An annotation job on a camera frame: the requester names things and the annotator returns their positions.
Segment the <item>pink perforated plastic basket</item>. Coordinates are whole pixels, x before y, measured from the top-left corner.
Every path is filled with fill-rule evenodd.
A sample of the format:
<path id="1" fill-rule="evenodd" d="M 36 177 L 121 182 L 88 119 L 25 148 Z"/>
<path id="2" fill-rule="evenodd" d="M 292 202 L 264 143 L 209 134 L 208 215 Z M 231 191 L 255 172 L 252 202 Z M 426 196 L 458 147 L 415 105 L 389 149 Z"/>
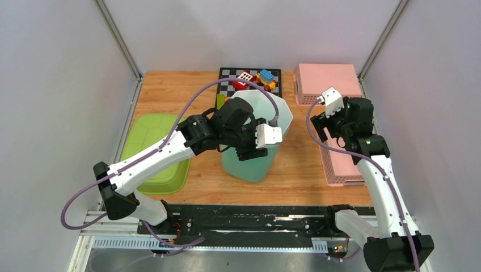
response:
<path id="1" fill-rule="evenodd" d="M 365 181 L 350 155 L 319 147 L 326 183 L 331 187 L 364 186 Z"/>

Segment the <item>green bin with white liner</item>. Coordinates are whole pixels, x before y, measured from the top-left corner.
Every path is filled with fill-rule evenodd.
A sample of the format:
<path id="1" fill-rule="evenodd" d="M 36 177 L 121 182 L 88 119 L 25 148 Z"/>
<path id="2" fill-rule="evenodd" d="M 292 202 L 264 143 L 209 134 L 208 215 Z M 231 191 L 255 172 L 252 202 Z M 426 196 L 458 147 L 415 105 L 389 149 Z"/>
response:
<path id="1" fill-rule="evenodd" d="M 239 97 L 247 101 L 253 108 L 254 117 L 265 118 L 270 121 L 275 116 L 275 109 L 270 100 L 259 90 L 243 90 L 237 91 L 234 97 Z M 293 114 L 287 102 L 271 94 L 270 97 L 276 103 L 279 109 L 278 126 L 282 130 L 282 137 L 286 138 L 289 126 L 293 120 Z M 265 157 L 256 159 L 239 161 L 235 149 L 230 148 L 221 154 L 221 162 L 223 170 L 239 179 L 249 182 L 261 182 L 265 179 L 270 167 L 273 164 L 275 156 L 280 149 L 280 144 L 268 146 L 268 154 Z"/>

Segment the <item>large green plastic container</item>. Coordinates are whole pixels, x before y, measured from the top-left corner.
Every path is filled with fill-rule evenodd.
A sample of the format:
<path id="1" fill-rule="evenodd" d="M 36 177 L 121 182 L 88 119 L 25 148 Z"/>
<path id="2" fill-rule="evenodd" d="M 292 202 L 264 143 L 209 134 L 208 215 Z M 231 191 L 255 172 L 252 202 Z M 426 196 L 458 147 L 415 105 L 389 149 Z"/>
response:
<path id="1" fill-rule="evenodd" d="M 152 113 L 139 116 L 130 128 L 120 162 L 119 174 L 111 179 L 116 191 L 127 195 L 135 190 L 143 194 L 172 194 L 185 183 L 192 151 L 175 131 L 177 115 Z"/>

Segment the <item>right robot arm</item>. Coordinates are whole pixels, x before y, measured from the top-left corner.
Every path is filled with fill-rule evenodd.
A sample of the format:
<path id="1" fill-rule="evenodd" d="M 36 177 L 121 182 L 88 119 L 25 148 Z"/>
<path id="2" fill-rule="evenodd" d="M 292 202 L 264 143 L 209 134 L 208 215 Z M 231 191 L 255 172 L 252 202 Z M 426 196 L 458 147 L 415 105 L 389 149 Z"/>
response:
<path id="1" fill-rule="evenodd" d="M 321 147 L 351 156 L 373 202 L 377 226 L 367 223 L 353 209 L 335 208 L 324 220 L 330 236 L 344 232 L 362 250 L 370 271 L 420 271 L 434 250 L 431 235 L 423 235 L 404 204 L 394 177 L 385 139 L 373 132 L 374 107 L 361 97 L 318 97 L 325 105 L 317 116 L 306 116 L 307 131 Z"/>

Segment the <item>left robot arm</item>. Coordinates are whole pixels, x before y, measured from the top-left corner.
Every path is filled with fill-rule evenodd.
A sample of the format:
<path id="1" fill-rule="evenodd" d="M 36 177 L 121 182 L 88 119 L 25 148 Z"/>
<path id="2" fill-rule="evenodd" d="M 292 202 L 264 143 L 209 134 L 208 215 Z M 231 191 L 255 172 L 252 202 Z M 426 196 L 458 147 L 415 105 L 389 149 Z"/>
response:
<path id="1" fill-rule="evenodd" d="M 127 160 L 94 166 L 100 194 L 110 220 L 134 217 L 143 220 L 160 234 L 174 226 L 165 201 L 155 201 L 137 191 L 146 180 L 166 168 L 221 146 L 234 148 L 240 161 L 267 155 L 260 145 L 262 129 L 270 124 L 256 118 L 252 106 L 241 98 L 228 100 L 220 109 L 210 108 L 174 125 L 167 136 Z"/>

